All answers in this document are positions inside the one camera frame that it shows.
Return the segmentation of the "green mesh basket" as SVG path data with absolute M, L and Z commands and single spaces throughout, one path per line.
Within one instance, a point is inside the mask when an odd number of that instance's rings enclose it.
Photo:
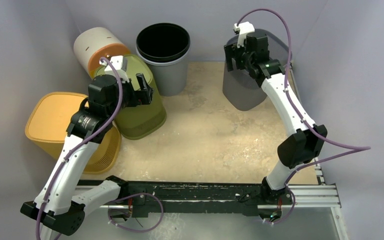
M 100 67 L 95 71 L 94 78 L 99 75 L 115 76 L 114 71 L 116 70 L 112 66 L 110 58 L 100 58 Z M 136 74 L 143 74 L 149 86 L 153 88 L 151 104 L 120 108 L 114 119 L 114 123 L 123 137 L 138 140 L 160 128 L 166 121 L 167 113 L 150 68 L 137 55 L 127 54 L 124 55 L 124 58 L 127 60 L 128 81 L 132 83 L 134 90 L 140 89 Z

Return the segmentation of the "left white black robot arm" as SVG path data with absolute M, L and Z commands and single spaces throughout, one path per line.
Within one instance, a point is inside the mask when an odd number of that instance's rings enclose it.
M 40 194 L 21 206 L 20 212 L 36 221 L 38 240 L 51 240 L 53 233 L 70 236 L 85 217 L 100 206 L 129 199 L 128 183 L 116 176 L 75 195 L 75 189 L 91 156 L 112 128 L 119 110 L 148 105 L 154 90 L 143 74 L 136 74 L 138 89 L 128 77 L 118 82 L 110 74 L 95 77 L 85 97 L 70 119 L 57 163 Z

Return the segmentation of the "grey mesh basket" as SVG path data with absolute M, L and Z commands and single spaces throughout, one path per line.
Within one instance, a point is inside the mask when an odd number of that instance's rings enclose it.
M 257 28 L 255 33 L 267 35 L 270 58 L 286 65 L 289 50 L 287 44 L 268 30 Z M 228 71 L 227 67 L 224 67 L 222 92 L 236 109 L 251 110 L 261 104 L 267 95 L 245 70 L 238 70 L 236 64 L 234 62 L 232 64 L 232 71 Z

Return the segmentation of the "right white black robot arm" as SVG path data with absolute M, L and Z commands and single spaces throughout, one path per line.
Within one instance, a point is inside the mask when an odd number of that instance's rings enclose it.
M 287 139 L 277 147 L 277 164 L 261 183 L 262 200 L 272 204 L 286 191 L 294 172 L 306 168 L 319 156 L 328 131 L 324 125 L 317 125 L 305 116 L 298 98 L 290 90 L 288 64 L 270 56 L 266 33 L 233 37 L 224 46 L 224 53 L 227 71 L 248 73 L 273 103 L 287 132 Z

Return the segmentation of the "yellow mesh basket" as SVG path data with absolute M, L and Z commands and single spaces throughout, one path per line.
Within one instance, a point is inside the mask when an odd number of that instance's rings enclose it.
M 87 96 L 75 92 L 51 92 L 40 99 L 25 126 L 26 137 L 58 160 L 64 146 L 71 117 L 79 110 Z M 85 174 L 102 174 L 116 163 L 122 142 L 121 134 L 113 123 L 102 143 L 87 163 Z

